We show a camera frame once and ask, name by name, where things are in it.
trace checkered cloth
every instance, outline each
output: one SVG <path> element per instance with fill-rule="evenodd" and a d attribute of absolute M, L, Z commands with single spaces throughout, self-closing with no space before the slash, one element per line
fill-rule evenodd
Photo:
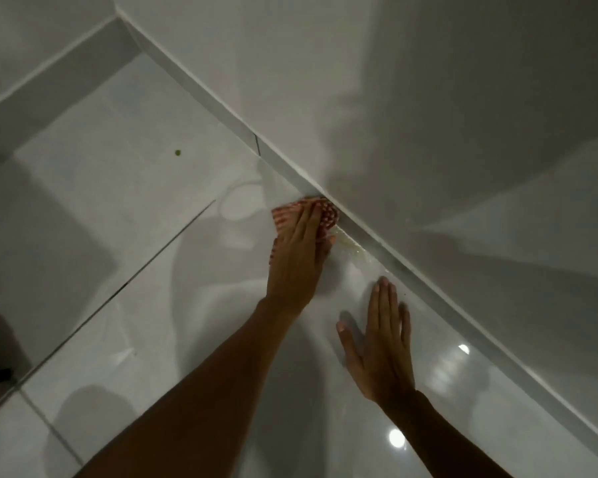
<path fill-rule="evenodd" d="M 328 236 L 328 230 L 337 224 L 337 220 L 339 219 L 339 210 L 335 208 L 334 204 L 332 204 L 323 196 L 306 196 L 295 202 L 291 202 L 285 204 L 284 206 L 280 206 L 279 208 L 273 209 L 272 221 L 274 221 L 275 227 L 277 228 L 277 235 L 279 235 L 283 229 L 286 228 L 286 225 L 293 221 L 292 216 L 294 213 L 299 213 L 301 208 L 306 203 L 314 204 L 315 202 L 321 204 L 321 222 L 319 223 L 319 230 L 317 230 L 317 241 L 324 240 Z M 272 257 L 275 255 L 275 249 L 277 248 L 278 240 L 279 238 L 275 238 L 275 241 L 272 244 L 272 251 L 270 253 L 270 260 L 268 263 L 272 262 Z"/>

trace floor tile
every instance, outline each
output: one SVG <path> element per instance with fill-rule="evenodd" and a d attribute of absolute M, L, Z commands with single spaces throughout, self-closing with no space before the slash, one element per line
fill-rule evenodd
<path fill-rule="evenodd" d="M 0 319 L 30 366 L 255 158 L 140 55 L 1 164 Z"/>
<path fill-rule="evenodd" d="M 0 478 L 69 478 L 77 460 L 14 394 L 0 408 Z"/>
<path fill-rule="evenodd" d="M 26 383 L 80 457 L 93 456 L 247 319 L 265 292 L 269 210 L 297 195 L 260 163 Z M 384 272 L 339 232 L 315 299 L 272 365 L 237 476 L 429 476 L 407 444 L 390 444 L 393 425 L 354 386 L 335 331 L 342 318 L 365 326 L 371 284 Z M 397 288 L 412 312 L 417 385 L 454 426 L 516 478 L 598 477 L 598 458 Z"/>

